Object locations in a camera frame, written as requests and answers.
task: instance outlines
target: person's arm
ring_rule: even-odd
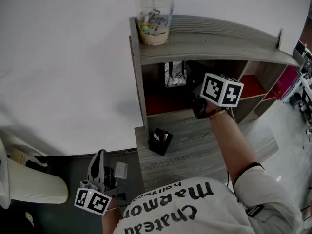
[[[207,112],[215,108],[215,105],[208,102]],[[244,169],[258,162],[256,153],[228,113],[212,118],[211,126],[233,183]]]
[[[208,102],[207,112],[216,106]],[[247,208],[255,233],[296,233],[301,212],[287,191],[264,173],[255,151],[228,113],[211,119],[211,125],[231,176],[237,199]]]
[[[109,209],[117,207],[117,201],[112,199]],[[112,234],[118,224],[118,221],[121,218],[120,209],[114,209],[107,211],[105,215],[102,217],[102,227],[103,227],[103,234]]]

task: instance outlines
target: bracelet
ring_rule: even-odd
[[[224,112],[227,112],[225,109],[222,109],[222,110],[219,110],[219,111],[216,111],[216,112],[213,112],[210,116],[208,116],[209,119],[213,119],[214,117],[224,113]]]

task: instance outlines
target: black sleeve cuff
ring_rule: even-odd
[[[236,181],[239,179],[239,177],[240,177],[244,172],[246,172],[248,169],[250,169],[251,167],[255,167],[255,166],[261,166],[261,167],[263,168],[263,166],[262,166],[260,163],[257,163],[257,162],[254,162],[254,163],[251,163],[250,165],[248,165],[248,166],[236,177],[236,179],[234,180],[234,183],[233,183],[233,190],[234,190],[234,193],[235,193],[234,186],[235,186]]]

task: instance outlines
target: gray floor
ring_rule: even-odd
[[[38,233],[44,234],[88,234],[102,233],[101,216],[89,213],[74,206],[76,191],[79,182],[87,177],[88,165],[92,157],[52,157],[48,158],[49,171],[60,176],[66,182],[69,189],[69,199],[64,204],[36,204],[12,200],[9,210],[1,211],[1,214],[10,214],[23,218],[25,211],[33,217]],[[141,170],[137,152],[110,155],[112,167],[116,162],[126,162],[128,167],[128,180],[123,185],[130,202],[137,195],[144,192]]]
[[[267,174],[281,177],[280,183],[299,206],[305,207],[312,174],[312,143],[305,134],[307,126],[299,109],[276,101],[259,120],[269,124],[279,146],[279,151],[263,163]]]

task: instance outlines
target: white t-shirt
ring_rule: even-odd
[[[254,163],[234,182],[195,177],[135,198],[114,233],[287,234],[302,228],[301,212],[285,189]]]

